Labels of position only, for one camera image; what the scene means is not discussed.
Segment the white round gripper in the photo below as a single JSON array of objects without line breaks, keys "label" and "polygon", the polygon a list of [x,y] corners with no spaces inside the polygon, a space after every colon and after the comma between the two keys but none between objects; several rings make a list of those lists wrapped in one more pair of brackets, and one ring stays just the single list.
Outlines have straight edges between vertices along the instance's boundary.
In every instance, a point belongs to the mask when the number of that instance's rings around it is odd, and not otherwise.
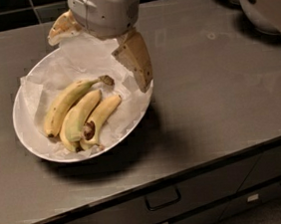
[{"label": "white round gripper", "polygon": [[146,93],[153,80],[151,58],[145,41],[132,29],[138,20],[140,0],[68,0],[69,11],[62,13],[48,34],[48,44],[76,37],[84,28],[95,37],[117,38],[112,55],[133,72],[139,89]]}]

